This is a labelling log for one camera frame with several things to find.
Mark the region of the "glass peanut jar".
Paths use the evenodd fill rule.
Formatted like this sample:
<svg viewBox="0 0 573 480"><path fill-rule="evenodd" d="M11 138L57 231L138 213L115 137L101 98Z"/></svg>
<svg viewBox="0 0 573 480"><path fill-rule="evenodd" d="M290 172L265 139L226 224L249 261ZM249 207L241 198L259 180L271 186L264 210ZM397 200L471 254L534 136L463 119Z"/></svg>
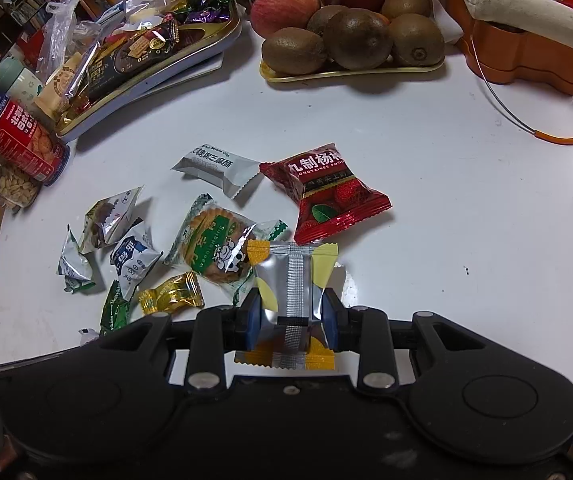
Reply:
<svg viewBox="0 0 573 480"><path fill-rule="evenodd" d="M40 183L0 156L0 197L13 207L27 208L37 197Z"/></svg>

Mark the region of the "gold tray full of snacks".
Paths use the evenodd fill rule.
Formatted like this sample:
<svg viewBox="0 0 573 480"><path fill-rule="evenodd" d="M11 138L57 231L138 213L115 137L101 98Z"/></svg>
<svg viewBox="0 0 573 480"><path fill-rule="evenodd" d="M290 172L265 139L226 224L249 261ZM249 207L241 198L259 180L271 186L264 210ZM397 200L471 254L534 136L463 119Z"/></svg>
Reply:
<svg viewBox="0 0 573 480"><path fill-rule="evenodd" d="M164 21L146 32L96 50L78 66L67 108L55 127L65 143L121 108L179 84L188 71L216 58L236 42L242 29L236 3L216 10L216 20L200 15L193 23Z"/></svg>

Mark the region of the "dark green candy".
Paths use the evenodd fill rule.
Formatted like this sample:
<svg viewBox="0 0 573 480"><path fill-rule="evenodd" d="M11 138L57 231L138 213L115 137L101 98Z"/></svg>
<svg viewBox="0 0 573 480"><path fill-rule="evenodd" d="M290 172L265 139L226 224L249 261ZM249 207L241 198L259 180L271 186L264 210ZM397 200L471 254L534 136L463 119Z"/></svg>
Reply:
<svg viewBox="0 0 573 480"><path fill-rule="evenodd" d="M130 302L124 298L119 283L114 281L103 304L100 334L106 335L124 328L129 323L129 315Z"/></svg>

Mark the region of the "green white snack packet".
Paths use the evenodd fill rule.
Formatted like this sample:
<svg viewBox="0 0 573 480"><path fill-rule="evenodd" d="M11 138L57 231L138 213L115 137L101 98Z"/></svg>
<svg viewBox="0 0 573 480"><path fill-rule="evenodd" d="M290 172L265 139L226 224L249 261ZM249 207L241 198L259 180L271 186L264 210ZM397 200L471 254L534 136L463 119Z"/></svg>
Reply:
<svg viewBox="0 0 573 480"><path fill-rule="evenodd" d="M79 245L70 226L61 249L58 274L64 280L64 290L70 294L93 287L93 269L90 261L80 252Z"/></svg>

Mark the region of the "brown dried fruit packet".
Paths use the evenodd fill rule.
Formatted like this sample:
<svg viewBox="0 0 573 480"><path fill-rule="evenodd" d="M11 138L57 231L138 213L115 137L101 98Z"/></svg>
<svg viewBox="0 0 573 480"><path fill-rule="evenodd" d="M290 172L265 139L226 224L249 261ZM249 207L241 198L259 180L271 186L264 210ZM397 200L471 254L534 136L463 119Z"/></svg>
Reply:
<svg viewBox="0 0 573 480"><path fill-rule="evenodd" d="M124 236L131 226L141 190L141 186L131 188L94 204L85 214L79 245L82 254L113 246Z"/></svg>

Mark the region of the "left kiwi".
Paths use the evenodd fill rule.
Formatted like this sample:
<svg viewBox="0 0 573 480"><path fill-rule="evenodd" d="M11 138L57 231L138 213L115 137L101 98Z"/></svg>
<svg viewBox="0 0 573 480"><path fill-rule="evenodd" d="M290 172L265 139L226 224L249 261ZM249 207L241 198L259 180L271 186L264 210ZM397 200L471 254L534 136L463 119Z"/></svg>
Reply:
<svg viewBox="0 0 573 480"><path fill-rule="evenodd" d="M298 76L320 70L327 55L319 35L307 29L285 27L264 41L262 59L277 73Z"/></svg>

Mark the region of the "clear plastic bag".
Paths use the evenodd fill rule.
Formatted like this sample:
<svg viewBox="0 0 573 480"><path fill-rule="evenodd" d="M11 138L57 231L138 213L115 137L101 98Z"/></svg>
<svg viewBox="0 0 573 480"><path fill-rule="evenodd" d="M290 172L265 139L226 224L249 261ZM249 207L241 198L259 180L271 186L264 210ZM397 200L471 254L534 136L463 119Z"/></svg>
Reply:
<svg viewBox="0 0 573 480"><path fill-rule="evenodd" d="M50 18L42 28L44 41L36 65L36 75L43 84L65 62L67 47L77 25L75 11L79 3L80 0L61 0L46 5Z"/></svg>

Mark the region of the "kiwi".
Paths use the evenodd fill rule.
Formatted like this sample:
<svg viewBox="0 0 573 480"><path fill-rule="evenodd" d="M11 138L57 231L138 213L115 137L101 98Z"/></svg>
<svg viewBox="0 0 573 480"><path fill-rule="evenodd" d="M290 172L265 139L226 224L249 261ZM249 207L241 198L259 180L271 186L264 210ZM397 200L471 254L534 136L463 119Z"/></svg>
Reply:
<svg viewBox="0 0 573 480"><path fill-rule="evenodd" d="M387 21L369 10L336 13L324 27L329 57L345 70L373 70L384 64L393 49Z"/></svg>
<svg viewBox="0 0 573 480"><path fill-rule="evenodd" d="M421 14L401 14L388 26L391 56L400 66L433 66L445 58L445 40L439 27Z"/></svg>
<svg viewBox="0 0 573 480"><path fill-rule="evenodd" d="M298 76L320 70L327 55L319 35L307 29L285 27L264 41L262 59L277 73Z"/></svg>

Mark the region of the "silver yellow snack packet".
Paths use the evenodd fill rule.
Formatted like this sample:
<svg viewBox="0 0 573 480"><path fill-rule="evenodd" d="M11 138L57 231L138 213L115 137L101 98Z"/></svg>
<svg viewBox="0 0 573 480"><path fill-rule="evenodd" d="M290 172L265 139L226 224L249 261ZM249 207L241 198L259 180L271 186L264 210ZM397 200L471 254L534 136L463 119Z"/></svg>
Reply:
<svg viewBox="0 0 573 480"><path fill-rule="evenodd" d="M337 245L251 240L247 255L262 298L262 325L255 348L236 351L234 362L279 370L334 370L321 299L335 269Z"/></svg>

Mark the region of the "red bayberry snack packet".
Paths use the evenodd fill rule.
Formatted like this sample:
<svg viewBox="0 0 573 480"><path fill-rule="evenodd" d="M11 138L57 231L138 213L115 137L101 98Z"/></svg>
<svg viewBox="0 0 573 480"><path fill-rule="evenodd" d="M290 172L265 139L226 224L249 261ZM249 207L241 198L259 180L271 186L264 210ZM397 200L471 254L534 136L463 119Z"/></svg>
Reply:
<svg viewBox="0 0 573 480"><path fill-rule="evenodd" d="M391 208L388 196L356 177L333 143L263 162L259 169L298 205L298 245L324 240Z"/></svg>

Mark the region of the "fruit plate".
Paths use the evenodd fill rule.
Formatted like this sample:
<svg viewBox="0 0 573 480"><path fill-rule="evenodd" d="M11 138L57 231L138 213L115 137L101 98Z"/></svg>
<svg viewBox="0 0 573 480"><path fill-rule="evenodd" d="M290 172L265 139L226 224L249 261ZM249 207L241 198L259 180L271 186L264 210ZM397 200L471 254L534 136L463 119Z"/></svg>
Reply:
<svg viewBox="0 0 573 480"><path fill-rule="evenodd" d="M264 61L259 64L259 75L269 82L269 84L292 84L293 82L304 82L309 80L322 80L332 79L339 77L353 77L353 76L377 76L377 75L397 75L397 74L427 74L440 70L445 65L445 61L441 61L432 66L384 66L375 68L374 70L323 70L322 72L312 73L307 75L285 75L276 72Z"/></svg>

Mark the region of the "left red apple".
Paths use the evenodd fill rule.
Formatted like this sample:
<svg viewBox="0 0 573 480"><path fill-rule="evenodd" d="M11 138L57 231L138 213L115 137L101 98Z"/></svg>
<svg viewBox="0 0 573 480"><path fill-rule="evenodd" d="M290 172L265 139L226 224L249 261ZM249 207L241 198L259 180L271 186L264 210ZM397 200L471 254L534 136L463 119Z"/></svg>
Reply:
<svg viewBox="0 0 573 480"><path fill-rule="evenodd" d="M305 28L320 9L320 0L255 0L251 7L252 29L267 38L285 27Z"/></svg>

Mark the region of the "gold candy wrapper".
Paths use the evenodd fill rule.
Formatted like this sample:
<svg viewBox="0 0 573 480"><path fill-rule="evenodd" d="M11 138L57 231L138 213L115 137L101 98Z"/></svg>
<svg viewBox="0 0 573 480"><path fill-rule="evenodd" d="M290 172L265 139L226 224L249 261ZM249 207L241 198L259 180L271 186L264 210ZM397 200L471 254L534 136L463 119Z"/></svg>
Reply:
<svg viewBox="0 0 573 480"><path fill-rule="evenodd" d="M173 315L184 309L205 306L198 276L193 271L168 278L155 288L142 290L138 293L138 301L145 315Z"/></svg>

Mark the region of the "right kiwi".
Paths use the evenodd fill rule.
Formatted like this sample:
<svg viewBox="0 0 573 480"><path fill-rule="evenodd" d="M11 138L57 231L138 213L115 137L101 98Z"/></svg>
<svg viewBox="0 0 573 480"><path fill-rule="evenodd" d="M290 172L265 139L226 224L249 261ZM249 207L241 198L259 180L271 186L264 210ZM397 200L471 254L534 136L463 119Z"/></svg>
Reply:
<svg viewBox="0 0 573 480"><path fill-rule="evenodd" d="M388 26L391 56L400 66L433 66L445 58L445 40L439 27L421 14L401 14Z"/></svg>

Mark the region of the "blue white milk candy packet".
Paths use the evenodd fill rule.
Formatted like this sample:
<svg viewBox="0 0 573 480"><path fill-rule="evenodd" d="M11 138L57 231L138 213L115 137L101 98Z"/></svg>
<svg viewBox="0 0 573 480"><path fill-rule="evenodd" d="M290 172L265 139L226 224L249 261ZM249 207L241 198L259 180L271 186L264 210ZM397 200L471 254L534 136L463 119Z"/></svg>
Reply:
<svg viewBox="0 0 573 480"><path fill-rule="evenodd" d="M134 221L111 253L123 298L130 301L141 282L163 255L152 241L151 229L142 219Z"/></svg>

